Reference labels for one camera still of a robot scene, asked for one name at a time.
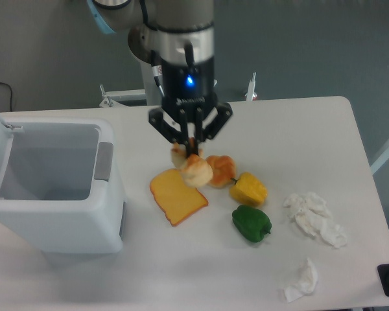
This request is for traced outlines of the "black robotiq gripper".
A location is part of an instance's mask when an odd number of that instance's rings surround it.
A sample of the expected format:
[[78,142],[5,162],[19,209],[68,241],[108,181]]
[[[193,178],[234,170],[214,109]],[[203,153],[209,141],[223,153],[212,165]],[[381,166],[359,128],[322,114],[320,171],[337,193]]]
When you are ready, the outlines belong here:
[[[228,103],[219,102],[213,89],[215,60],[187,65],[161,61],[164,97],[161,107],[149,111],[148,121],[170,143],[183,143],[186,157],[200,155],[200,145],[214,139],[233,115]],[[189,125],[194,124],[194,139]]]

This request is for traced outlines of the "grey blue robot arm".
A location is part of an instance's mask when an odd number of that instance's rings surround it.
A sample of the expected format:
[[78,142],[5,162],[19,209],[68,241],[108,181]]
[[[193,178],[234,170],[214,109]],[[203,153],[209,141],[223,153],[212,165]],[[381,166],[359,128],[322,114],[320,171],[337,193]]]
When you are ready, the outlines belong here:
[[128,31],[139,61],[149,123],[186,155],[199,154],[233,115],[214,91],[213,1],[89,1],[105,34]]

